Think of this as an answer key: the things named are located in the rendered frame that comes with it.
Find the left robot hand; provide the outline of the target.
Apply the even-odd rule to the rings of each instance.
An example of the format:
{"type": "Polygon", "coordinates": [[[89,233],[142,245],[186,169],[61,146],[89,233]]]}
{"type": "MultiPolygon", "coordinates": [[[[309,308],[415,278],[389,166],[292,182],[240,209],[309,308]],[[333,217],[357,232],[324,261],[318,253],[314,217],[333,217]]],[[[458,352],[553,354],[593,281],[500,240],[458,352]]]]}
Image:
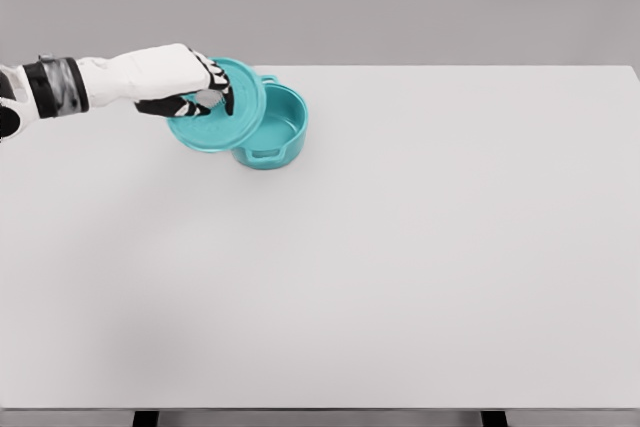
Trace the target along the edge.
{"type": "Polygon", "coordinates": [[[234,115],[235,95],[226,71],[214,60],[175,43],[136,51],[126,97],[142,114],[206,116],[218,107],[234,115]]]}

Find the teal pot lid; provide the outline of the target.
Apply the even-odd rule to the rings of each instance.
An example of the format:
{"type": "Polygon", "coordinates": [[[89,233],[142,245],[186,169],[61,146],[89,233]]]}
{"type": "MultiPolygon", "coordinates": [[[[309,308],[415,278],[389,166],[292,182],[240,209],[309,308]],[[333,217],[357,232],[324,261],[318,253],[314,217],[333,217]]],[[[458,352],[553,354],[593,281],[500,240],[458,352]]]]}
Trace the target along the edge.
{"type": "Polygon", "coordinates": [[[245,63],[232,58],[212,57],[228,75],[234,92],[234,112],[224,104],[208,115],[168,118],[175,138],[201,152],[231,150],[246,141],[260,125],[266,111],[266,92],[261,77],[245,63]]]}

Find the teal pot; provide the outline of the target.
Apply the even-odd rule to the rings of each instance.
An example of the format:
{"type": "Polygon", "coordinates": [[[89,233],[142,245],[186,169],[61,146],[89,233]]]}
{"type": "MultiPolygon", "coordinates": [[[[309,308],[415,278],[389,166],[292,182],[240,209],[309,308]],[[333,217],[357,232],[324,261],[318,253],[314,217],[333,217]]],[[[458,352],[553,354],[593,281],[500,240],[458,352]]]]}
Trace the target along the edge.
{"type": "Polygon", "coordinates": [[[294,89],[275,76],[261,77],[266,94],[266,110],[257,130],[232,150],[240,164],[256,170],[279,169],[301,152],[308,127],[308,108],[294,89]]]}

